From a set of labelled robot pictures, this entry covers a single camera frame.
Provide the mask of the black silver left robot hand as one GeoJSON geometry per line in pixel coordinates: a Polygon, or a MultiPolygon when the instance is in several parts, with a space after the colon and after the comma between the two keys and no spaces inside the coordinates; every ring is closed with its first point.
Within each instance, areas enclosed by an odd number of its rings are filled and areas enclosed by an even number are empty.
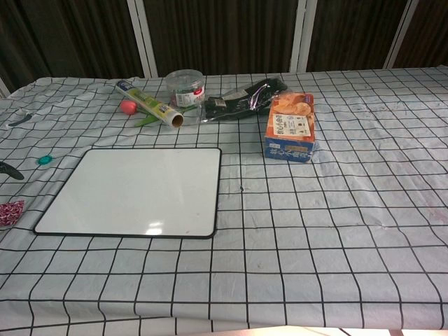
{"type": "Polygon", "coordinates": [[[24,179],[24,176],[22,173],[20,173],[16,168],[14,168],[13,166],[11,166],[10,164],[8,164],[6,162],[0,162],[0,173],[6,174],[9,177],[19,180],[19,181],[24,179]]]}

